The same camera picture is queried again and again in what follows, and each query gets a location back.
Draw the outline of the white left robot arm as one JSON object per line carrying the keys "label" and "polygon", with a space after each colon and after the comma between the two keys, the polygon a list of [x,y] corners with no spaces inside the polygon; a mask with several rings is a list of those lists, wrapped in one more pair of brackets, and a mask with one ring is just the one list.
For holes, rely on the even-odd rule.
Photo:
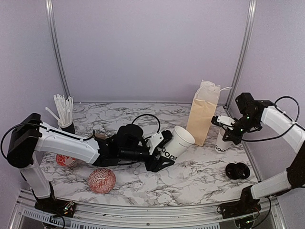
{"label": "white left robot arm", "polygon": [[97,167],[111,167],[126,163],[143,162],[146,170],[158,172],[172,166],[174,161],[161,155],[161,148],[173,135],[170,131],[158,131],[144,138],[143,129],[131,123],[121,126],[113,136],[102,139],[96,134],[83,138],[50,126],[41,121],[40,114],[32,113],[20,124],[11,127],[7,162],[20,170],[32,188],[37,200],[49,212],[60,209],[53,187],[37,165],[35,152],[49,152],[69,156]]}

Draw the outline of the black cup lid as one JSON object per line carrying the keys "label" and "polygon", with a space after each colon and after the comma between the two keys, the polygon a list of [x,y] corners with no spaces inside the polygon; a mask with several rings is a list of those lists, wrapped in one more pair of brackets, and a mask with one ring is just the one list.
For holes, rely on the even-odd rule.
{"label": "black cup lid", "polygon": [[235,173],[239,179],[247,179],[251,172],[246,164],[239,162],[235,165]]}
{"label": "black cup lid", "polygon": [[226,175],[232,179],[232,180],[237,180],[239,179],[239,176],[236,172],[236,163],[229,163],[226,167],[225,167],[225,173]]}

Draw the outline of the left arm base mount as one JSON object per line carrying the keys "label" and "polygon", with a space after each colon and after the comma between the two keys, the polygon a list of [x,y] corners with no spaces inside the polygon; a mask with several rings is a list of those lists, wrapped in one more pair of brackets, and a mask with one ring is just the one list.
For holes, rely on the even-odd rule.
{"label": "left arm base mount", "polygon": [[44,198],[37,199],[34,207],[44,212],[54,213],[57,216],[73,218],[76,204],[73,201]]}

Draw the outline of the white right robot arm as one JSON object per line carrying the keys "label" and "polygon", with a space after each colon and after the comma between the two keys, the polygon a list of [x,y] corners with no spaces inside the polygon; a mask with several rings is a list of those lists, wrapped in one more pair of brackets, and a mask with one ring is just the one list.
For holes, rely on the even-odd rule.
{"label": "white right robot arm", "polygon": [[219,116],[223,141],[249,145],[264,179],[242,190],[236,210],[245,214],[255,200],[305,187],[305,128],[276,102],[241,93],[235,100],[239,118]]}

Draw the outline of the white paper coffee cup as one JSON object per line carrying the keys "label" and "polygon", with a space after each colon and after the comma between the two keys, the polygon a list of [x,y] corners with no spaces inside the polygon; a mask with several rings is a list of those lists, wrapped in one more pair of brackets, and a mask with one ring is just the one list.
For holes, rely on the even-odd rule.
{"label": "white paper coffee cup", "polygon": [[175,161],[195,143],[195,139],[186,129],[178,125],[174,127],[172,135],[172,139],[163,146],[161,156]]}

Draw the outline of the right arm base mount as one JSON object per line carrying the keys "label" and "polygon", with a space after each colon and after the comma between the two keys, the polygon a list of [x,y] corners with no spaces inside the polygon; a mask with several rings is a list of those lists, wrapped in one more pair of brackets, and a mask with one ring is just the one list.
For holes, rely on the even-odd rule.
{"label": "right arm base mount", "polygon": [[239,200],[223,203],[217,207],[216,211],[222,215],[223,219],[228,219],[255,213],[261,209],[259,200],[253,200],[250,203]]}

